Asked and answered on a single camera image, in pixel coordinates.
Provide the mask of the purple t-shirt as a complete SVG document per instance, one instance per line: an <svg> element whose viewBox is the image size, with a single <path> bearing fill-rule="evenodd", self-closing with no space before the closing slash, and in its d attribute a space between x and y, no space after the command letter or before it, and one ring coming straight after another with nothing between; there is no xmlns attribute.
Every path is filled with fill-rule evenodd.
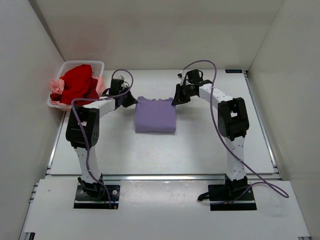
<svg viewBox="0 0 320 240"><path fill-rule="evenodd" d="M172 97L148 99L139 96L134 113L135 132L140 134L174 134L177 129L177 113L172 101Z"/></svg>

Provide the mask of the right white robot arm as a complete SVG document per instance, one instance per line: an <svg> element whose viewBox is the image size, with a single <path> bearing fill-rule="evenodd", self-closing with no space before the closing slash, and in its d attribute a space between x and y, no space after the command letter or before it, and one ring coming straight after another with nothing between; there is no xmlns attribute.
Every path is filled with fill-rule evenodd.
<svg viewBox="0 0 320 240"><path fill-rule="evenodd" d="M180 83L176 85L172 106L186 104L194 96L207 101L212 110L217 110L217 120L213 125L226 148L224 183L209 187L208 192L201 194L198 200L235 200L248 186L244 143L250 124L245 100L231 97L214 87L212 81L203 79L203 72L198 69L180 72L177 76Z"/></svg>

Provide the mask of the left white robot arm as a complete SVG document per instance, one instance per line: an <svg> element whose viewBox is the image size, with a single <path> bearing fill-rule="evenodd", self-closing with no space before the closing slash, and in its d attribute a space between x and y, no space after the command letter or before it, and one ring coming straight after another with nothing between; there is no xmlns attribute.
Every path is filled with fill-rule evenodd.
<svg viewBox="0 0 320 240"><path fill-rule="evenodd" d="M99 140L100 118L120 107L127 108L138 103L131 93L133 83L126 82L123 76L112 77L110 87L103 91L100 98L78 97L71 101L66 140L78 157L81 190L93 200L111 197L104 184L95 150Z"/></svg>

